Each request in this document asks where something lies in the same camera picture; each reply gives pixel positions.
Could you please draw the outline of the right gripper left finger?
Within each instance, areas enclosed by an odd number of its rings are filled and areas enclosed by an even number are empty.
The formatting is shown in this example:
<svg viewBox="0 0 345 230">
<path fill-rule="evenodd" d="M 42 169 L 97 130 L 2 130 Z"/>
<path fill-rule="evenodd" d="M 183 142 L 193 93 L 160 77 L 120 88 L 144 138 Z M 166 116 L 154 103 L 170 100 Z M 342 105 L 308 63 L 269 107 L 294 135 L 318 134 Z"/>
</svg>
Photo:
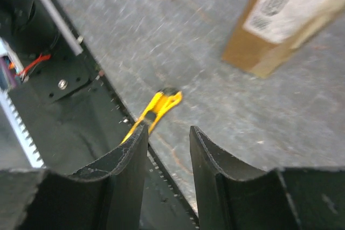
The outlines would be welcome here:
<svg viewBox="0 0 345 230">
<path fill-rule="evenodd" d="M 71 175 L 1 170 L 1 229 L 138 229 L 148 129 Z"/>
</svg>

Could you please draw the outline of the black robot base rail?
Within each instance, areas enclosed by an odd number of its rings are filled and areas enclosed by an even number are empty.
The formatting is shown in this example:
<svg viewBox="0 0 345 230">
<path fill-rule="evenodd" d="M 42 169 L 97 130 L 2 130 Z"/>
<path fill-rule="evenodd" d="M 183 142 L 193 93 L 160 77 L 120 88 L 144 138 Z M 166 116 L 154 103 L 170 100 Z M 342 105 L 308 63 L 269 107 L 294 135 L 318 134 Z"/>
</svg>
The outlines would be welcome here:
<svg viewBox="0 0 345 230">
<path fill-rule="evenodd" d="M 60 36 L 51 58 L 9 97 L 45 163 L 71 175 L 119 145 L 134 121 L 85 45 Z M 196 214 L 149 145 L 138 229 L 198 229 Z"/>
</svg>

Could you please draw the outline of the yellow utility knife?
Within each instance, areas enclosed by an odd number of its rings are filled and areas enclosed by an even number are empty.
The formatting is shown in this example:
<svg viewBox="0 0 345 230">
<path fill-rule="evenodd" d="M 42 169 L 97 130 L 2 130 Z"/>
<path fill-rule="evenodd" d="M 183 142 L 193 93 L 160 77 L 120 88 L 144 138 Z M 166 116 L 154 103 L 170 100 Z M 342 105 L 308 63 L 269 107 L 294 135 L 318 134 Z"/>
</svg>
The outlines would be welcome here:
<svg viewBox="0 0 345 230">
<path fill-rule="evenodd" d="M 182 98 L 182 91 L 176 87 L 164 87 L 158 90 L 124 137 L 121 145 L 124 144 L 140 124 L 147 125 L 148 134 L 151 134 L 160 119 L 169 110 L 180 104 Z"/>
</svg>

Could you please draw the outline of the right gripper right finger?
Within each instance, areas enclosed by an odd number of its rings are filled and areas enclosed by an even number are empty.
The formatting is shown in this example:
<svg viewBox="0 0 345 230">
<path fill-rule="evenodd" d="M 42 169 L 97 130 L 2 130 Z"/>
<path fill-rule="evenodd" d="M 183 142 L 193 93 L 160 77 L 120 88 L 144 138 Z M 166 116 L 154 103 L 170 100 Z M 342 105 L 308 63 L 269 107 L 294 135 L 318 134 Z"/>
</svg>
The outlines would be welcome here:
<svg viewBox="0 0 345 230">
<path fill-rule="evenodd" d="M 251 166 L 189 134 L 201 229 L 344 229 L 344 167 Z"/>
</svg>

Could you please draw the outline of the brown cardboard express box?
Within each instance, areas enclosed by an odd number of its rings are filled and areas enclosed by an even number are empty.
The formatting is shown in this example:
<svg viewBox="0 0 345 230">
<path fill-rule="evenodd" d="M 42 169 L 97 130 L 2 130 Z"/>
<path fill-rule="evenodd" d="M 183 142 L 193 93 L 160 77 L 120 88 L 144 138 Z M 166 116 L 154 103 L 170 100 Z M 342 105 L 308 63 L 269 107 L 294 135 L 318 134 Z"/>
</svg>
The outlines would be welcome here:
<svg viewBox="0 0 345 230">
<path fill-rule="evenodd" d="M 222 60 L 266 78 L 344 11 L 344 0 L 249 0 Z"/>
</svg>

